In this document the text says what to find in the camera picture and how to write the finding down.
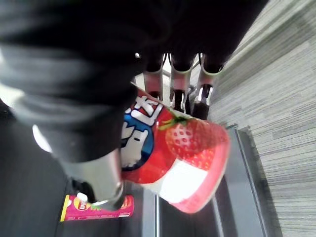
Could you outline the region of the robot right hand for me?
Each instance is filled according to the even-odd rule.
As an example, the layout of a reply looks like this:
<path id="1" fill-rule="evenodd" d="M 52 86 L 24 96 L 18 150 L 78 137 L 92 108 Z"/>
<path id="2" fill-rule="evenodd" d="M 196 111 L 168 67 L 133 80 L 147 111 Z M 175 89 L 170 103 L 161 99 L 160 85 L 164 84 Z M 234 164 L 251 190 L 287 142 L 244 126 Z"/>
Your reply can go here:
<path id="1" fill-rule="evenodd" d="M 223 66 L 265 0 L 3 0 L 0 82 L 22 96 L 14 115 L 36 125 L 77 191 L 107 210 L 123 202 L 119 148 L 131 80 L 171 53 L 181 66 Z"/>

